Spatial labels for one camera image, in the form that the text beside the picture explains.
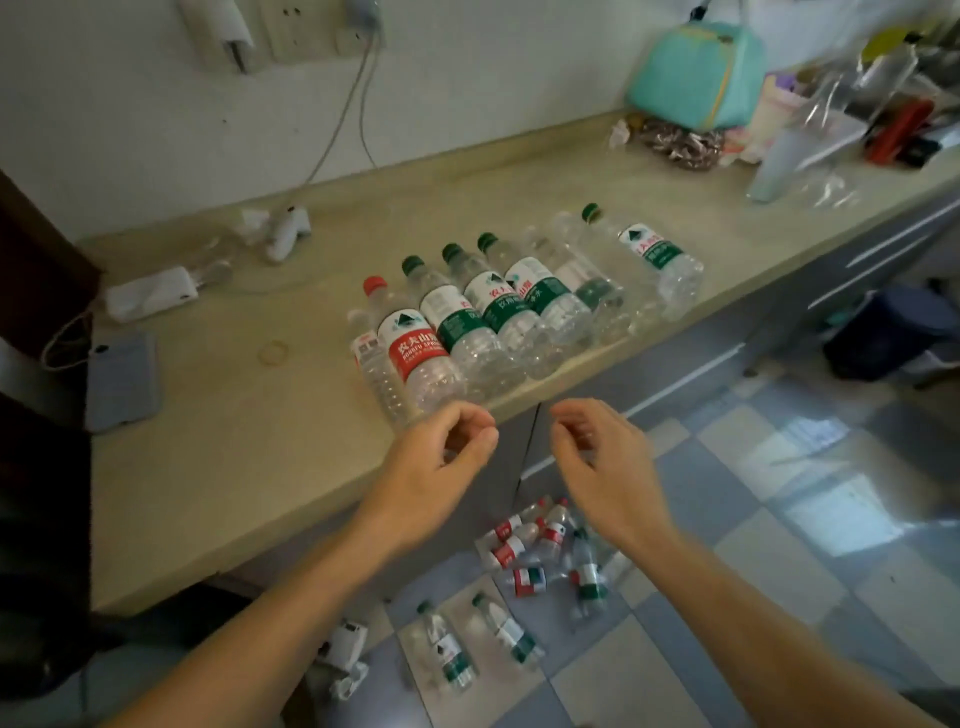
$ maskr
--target crushed plastic bottle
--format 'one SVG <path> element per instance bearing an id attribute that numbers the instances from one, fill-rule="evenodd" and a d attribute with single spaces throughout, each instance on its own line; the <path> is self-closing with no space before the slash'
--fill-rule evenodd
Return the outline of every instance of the crushed plastic bottle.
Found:
<path id="1" fill-rule="evenodd" d="M 422 601 L 417 606 L 417 614 L 420 615 L 426 639 L 430 642 L 447 684 L 455 692 L 465 691 L 476 679 L 476 670 L 470 657 L 461 647 L 446 619 L 440 616 L 429 601 Z"/>
<path id="2" fill-rule="evenodd" d="M 483 615 L 484 622 L 516 662 L 525 667 L 537 664 L 546 653 L 537 644 L 537 640 L 519 622 L 510 616 L 510 612 L 479 592 L 471 602 Z"/>
<path id="3" fill-rule="evenodd" d="M 453 281 L 418 255 L 404 258 L 402 268 L 420 312 L 467 377 L 475 399 L 498 397 L 523 383 L 526 374 Z"/>
<path id="4" fill-rule="evenodd" d="M 534 226 L 527 228 L 523 241 L 593 312 L 593 330 L 600 343 L 612 344 L 630 333 L 634 317 L 623 286 L 565 240 L 552 240 Z"/>
<path id="5" fill-rule="evenodd" d="M 484 232 L 477 247 L 523 301 L 539 313 L 553 342 L 569 354 L 593 343 L 593 314 L 550 270 L 516 243 Z"/>
<path id="6" fill-rule="evenodd" d="M 664 318 L 676 321 L 697 303 L 704 264 L 695 257 L 649 226 L 608 215 L 596 203 L 584 207 L 581 217 L 592 231 L 627 246 L 658 271 L 657 292 L 663 299 Z"/>
<path id="7" fill-rule="evenodd" d="M 353 352 L 357 369 L 373 391 L 390 424 L 394 429 L 403 429 L 411 420 L 412 407 L 403 382 L 373 331 L 370 313 L 362 308 L 354 308 L 347 314 L 347 323 L 350 351 Z"/>
<path id="8" fill-rule="evenodd" d="M 467 396 L 467 381 L 440 343 L 423 315 L 387 281 L 371 276 L 363 282 L 370 299 L 376 335 L 387 350 L 413 403 L 430 413 L 452 400 Z"/>
<path id="9" fill-rule="evenodd" d="M 444 246 L 450 275 L 484 321 L 532 379 L 546 379 L 564 363 L 546 325 L 511 285 L 480 255 L 466 253 L 456 243 Z"/>

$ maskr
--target left hand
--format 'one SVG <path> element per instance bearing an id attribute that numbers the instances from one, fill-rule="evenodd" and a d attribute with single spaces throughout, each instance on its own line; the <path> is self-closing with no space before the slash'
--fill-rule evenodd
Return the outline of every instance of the left hand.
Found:
<path id="1" fill-rule="evenodd" d="M 394 441 L 350 528 L 392 559 L 433 535 L 490 460 L 499 432 L 483 407 L 446 405 Z M 458 452 L 444 464 L 444 450 Z"/>

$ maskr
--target right hand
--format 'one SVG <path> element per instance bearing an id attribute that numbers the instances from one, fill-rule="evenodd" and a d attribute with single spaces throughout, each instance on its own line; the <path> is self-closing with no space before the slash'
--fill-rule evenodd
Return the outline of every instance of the right hand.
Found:
<path id="1" fill-rule="evenodd" d="M 600 400 L 560 401 L 550 414 L 550 447 L 566 487 L 601 536 L 643 557 L 677 535 L 639 429 Z M 594 451 L 592 465 L 583 450 Z"/>

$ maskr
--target white bottle label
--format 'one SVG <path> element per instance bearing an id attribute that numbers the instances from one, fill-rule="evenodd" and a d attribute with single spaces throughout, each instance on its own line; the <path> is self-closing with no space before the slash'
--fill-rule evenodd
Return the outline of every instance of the white bottle label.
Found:
<path id="1" fill-rule="evenodd" d="M 415 308 L 394 311 L 376 333 L 403 381 L 427 359 L 446 356 L 437 334 Z"/>

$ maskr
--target beige countertop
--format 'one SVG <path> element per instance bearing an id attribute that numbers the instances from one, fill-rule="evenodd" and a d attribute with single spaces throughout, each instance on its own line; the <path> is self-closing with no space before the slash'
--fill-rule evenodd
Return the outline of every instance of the beige countertop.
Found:
<path id="1" fill-rule="evenodd" d="M 392 432 L 355 371 L 345 316 L 364 302 L 364 277 L 401 284 L 407 255 L 436 262 L 449 241 L 472 249 L 480 231 L 506 236 L 596 201 L 634 211 L 704 261 L 700 301 L 683 321 L 524 385 L 492 405 L 503 421 L 960 178 L 957 155 L 922 172 L 857 166 L 863 200 L 855 206 L 752 206 L 744 198 L 750 170 L 695 174 L 642 149 L 610 153 L 608 127 L 600 117 L 316 185 L 300 198 L 312 238 L 287 263 L 248 262 L 233 283 L 137 324 L 157 337 L 164 401 L 151 420 L 94 438 L 92 608 L 140 611 L 361 497 Z M 142 275 L 236 224 L 240 207 L 84 249 L 114 280 Z M 98 320 L 98 336 L 110 329 Z M 259 357 L 271 342 L 286 351 L 280 364 Z"/>

